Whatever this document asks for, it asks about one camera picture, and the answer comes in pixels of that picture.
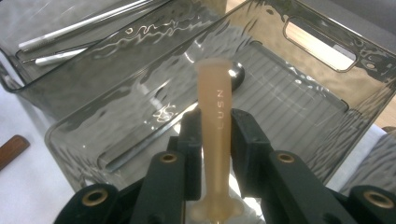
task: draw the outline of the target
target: screw hole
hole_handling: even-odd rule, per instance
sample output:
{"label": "screw hole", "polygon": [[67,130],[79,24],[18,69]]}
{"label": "screw hole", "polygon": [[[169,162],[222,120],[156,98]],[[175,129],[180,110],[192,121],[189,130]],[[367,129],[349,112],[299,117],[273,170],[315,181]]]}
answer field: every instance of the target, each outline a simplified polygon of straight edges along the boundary
{"label": "screw hole", "polygon": [[341,220],[338,217],[330,213],[324,214],[322,219],[327,224],[342,224]]}
{"label": "screw hole", "polygon": [[294,158],[291,155],[285,153],[278,154],[277,159],[286,163],[294,162]]}
{"label": "screw hole", "polygon": [[87,192],[82,198],[82,203],[86,206],[96,206],[106,200],[108,193],[105,189],[93,189]]}
{"label": "screw hole", "polygon": [[174,161],[176,161],[176,160],[177,160],[177,156],[174,155],[174,154],[165,154],[165,155],[163,155],[163,156],[161,157],[161,161],[162,161],[162,162],[167,162],[167,163],[169,163],[169,162],[174,162]]}
{"label": "screw hole", "polygon": [[395,206],[394,202],[390,198],[373,190],[365,191],[363,196],[367,201],[378,207],[390,209]]}

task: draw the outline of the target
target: white table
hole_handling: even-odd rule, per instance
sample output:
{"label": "white table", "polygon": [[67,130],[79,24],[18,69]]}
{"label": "white table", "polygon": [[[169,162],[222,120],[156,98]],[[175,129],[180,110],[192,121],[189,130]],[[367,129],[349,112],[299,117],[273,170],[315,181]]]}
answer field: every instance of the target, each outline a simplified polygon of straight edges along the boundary
{"label": "white table", "polygon": [[44,143],[49,123],[0,87],[0,144],[15,134],[30,146],[0,171],[0,223],[52,223],[74,191]]}

